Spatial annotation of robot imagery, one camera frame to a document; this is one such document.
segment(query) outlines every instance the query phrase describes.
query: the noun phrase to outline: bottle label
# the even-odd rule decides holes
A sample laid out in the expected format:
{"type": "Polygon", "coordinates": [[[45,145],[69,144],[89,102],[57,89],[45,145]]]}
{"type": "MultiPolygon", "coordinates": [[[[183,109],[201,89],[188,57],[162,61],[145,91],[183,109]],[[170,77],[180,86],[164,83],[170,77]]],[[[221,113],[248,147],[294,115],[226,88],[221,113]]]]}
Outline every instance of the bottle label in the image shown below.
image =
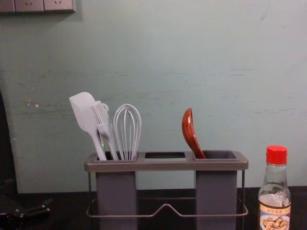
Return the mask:
{"type": "Polygon", "coordinates": [[[272,207],[259,201],[259,230],[289,230],[291,204],[272,207]]]}

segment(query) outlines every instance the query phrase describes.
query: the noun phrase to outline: gray utensil holder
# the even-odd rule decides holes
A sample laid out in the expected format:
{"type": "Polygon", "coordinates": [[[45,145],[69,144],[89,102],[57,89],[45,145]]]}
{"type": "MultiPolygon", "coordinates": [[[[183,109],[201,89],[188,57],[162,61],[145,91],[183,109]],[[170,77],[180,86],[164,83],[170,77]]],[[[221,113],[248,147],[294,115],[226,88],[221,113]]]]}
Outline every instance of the gray utensil holder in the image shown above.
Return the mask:
{"type": "Polygon", "coordinates": [[[163,208],[182,218],[195,218],[197,230],[235,230],[236,217],[248,214],[245,207],[244,177],[248,160],[237,151],[205,150],[206,159],[193,152],[139,152],[135,161],[98,161],[92,154],[84,163],[89,173],[87,216],[99,219],[100,230],[138,230],[137,218],[153,218],[163,208]],[[195,171],[196,214],[183,215],[163,204],[151,215],[137,212],[137,171],[195,171]],[[237,171],[242,171],[242,212],[236,213],[237,171]],[[98,215],[92,215],[91,173],[96,173],[98,215]]]}

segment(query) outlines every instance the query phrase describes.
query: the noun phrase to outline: wall socket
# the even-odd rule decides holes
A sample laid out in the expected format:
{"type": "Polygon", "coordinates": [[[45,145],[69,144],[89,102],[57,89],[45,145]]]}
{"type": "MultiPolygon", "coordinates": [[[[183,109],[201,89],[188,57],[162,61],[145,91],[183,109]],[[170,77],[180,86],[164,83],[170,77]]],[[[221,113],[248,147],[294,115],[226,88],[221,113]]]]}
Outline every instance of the wall socket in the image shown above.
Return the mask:
{"type": "Polygon", "coordinates": [[[45,11],[73,12],[73,0],[44,0],[45,11]]]}
{"type": "Polygon", "coordinates": [[[0,0],[0,13],[15,12],[14,0],[0,0]]]}
{"type": "Polygon", "coordinates": [[[43,12],[43,0],[15,0],[16,12],[43,12]]]}

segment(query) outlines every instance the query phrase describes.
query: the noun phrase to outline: white plastic utensil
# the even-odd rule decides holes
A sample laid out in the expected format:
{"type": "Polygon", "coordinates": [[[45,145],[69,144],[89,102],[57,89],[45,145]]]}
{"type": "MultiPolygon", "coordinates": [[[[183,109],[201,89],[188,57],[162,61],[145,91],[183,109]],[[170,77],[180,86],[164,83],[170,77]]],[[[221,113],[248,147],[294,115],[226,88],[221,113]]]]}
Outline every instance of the white plastic utensil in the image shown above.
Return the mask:
{"type": "Polygon", "coordinates": [[[92,137],[99,159],[106,161],[106,155],[97,136],[96,118],[91,109],[91,105],[95,103],[94,98],[88,92],[81,92],[69,100],[79,127],[92,137]]]}
{"type": "Polygon", "coordinates": [[[108,141],[108,145],[110,147],[110,152],[113,160],[118,161],[118,157],[116,154],[112,130],[109,124],[109,115],[107,113],[108,106],[106,104],[101,103],[100,101],[95,102],[94,105],[91,106],[93,113],[96,117],[97,121],[97,129],[99,133],[108,141]]]}
{"type": "Polygon", "coordinates": [[[122,159],[135,160],[142,129],[139,111],[131,104],[121,105],[115,112],[113,126],[122,159]]]}

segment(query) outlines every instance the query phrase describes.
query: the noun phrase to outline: red bottle cap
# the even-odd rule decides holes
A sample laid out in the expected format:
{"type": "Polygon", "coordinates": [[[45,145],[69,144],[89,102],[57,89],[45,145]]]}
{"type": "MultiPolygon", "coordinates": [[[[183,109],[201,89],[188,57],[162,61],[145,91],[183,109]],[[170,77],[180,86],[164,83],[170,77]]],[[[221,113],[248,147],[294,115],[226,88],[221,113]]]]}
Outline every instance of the red bottle cap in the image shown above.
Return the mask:
{"type": "Polygon", "coordinates": [[[287,164],[287,148],[284,146],[268,146],[267,147],[267,163],[283,165],[287,164]]]}

